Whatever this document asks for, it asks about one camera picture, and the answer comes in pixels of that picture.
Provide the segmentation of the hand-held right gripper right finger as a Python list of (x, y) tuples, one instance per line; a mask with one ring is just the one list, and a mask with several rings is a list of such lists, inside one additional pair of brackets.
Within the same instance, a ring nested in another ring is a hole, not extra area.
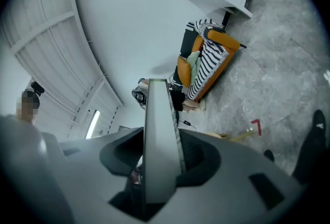
[(185, 172), (176, 177), (177, 187), (193, 187), (205, 184), (218, 171), (221, 155), (214, 137), (190, 130), (179, 130)]

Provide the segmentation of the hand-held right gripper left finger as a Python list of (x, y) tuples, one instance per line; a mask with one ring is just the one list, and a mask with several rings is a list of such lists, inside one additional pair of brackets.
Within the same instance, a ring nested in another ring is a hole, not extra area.
[(114, 175), (130, 176), (143, 155), (143, 128), (108, 143), (100, 151), (101, 163)]

